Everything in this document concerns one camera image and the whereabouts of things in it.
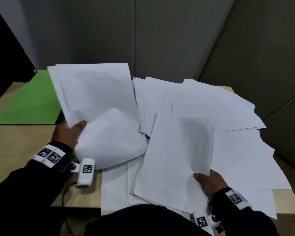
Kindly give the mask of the person's right hand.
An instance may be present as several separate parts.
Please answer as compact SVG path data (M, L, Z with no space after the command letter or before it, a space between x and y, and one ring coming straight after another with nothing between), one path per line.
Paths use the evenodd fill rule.
M228 184L225 182L225 180L218 172L212 169L210 170L208 176L211 180L210 187L201 187L201 189L204 192L204 194L208 197L208 201L212 202L213 195L224 188L228 188Z

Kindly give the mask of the person's left hand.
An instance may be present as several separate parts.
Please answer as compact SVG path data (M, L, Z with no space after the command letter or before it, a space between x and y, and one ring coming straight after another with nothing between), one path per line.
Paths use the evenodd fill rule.
M68 126L67 122L64 122L55 127L51 143L65 145L73 151L78 144L79 137L80 136L72 135L71 128Z

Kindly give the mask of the stack of white papers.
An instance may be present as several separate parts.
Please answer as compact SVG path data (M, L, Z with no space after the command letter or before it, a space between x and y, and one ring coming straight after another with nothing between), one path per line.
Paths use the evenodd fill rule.
M75 147L79 161L91 158L101 170L145 154L127 63L56 64L47 70L68 126L87 122Z

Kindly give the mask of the single white paper sheet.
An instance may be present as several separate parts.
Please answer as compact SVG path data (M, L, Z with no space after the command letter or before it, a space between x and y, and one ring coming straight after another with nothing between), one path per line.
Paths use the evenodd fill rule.
M186 213L207 210L193 173L210 174L215 124L208 118L158 114L134 195Z

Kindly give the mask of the person's left forearm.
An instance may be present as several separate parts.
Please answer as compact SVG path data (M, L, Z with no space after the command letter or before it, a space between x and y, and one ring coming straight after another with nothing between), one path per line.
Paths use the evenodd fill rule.
M73 153L65 145L48 144ZM49 208L70 177L70 170L61 173L33 160L12 171L0 183L0 236L43 236Z

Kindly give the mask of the person's right forearm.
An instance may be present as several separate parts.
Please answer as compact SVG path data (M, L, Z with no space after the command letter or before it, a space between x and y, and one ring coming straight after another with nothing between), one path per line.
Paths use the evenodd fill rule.
M212 214L221 221L226 236L280 236L275 224L263 212L239 210L225 195L224 188L213 195Z

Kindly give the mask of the left wristband with marker tags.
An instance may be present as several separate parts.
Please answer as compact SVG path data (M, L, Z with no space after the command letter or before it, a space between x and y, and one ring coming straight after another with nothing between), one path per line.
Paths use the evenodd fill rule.
M46 167L64 173L69 171L75 156L72 153L66 153L53 145L45 145L30 160L40 162Z

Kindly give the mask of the wristband with marker tags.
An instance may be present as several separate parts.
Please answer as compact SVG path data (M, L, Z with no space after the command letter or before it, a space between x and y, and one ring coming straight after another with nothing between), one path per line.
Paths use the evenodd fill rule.
M30 160L40 162L46 167L64 173L69 171L75 156L72 153L66 153L53 145L45 145Z
M237 190L228 190L225 195L239 210L252 209L252 205Z

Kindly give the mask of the right wristband with marker tags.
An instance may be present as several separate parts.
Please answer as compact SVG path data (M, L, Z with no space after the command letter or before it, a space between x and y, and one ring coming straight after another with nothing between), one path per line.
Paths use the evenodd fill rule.
M237 190L228 190L225 195L239 210L252 209L252 205Z

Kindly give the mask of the pile of loose white papers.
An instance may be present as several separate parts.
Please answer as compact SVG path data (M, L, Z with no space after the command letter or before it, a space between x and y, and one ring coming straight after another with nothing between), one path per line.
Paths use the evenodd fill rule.
M290 184L273 159L274 149L265 144L258 130L239 132L215 131L213 147L213 170L217 171L229 187L242 193L253 210L261 211L276 219L277 211L273 189L287 189ZM165 187L165 199L154 196L142 198L134 194L138 176L145 169L144 157L102 173L101 215L133 205L154 204L165 206L188 217L194 211L208 214L208 197L192 176L190 167L173 167L167 171L176 179L169 179L165 186L157 186L155 194Z

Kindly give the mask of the green folder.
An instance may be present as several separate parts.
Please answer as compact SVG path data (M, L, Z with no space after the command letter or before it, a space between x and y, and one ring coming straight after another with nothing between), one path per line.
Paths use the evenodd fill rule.
M16 91L0 113L0 125L57 125L64 120L48 70Z

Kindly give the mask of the person's black clothed torso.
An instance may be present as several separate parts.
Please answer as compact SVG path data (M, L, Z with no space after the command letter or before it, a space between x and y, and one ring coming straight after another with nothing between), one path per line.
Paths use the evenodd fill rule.
M164 206L134 205L86 224L84 236L211 236Z

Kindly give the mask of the black monitor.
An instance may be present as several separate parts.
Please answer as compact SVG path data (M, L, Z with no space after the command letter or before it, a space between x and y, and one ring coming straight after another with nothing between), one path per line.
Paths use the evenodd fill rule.
M37 72L0 14L0 97L13 82L28 83Z

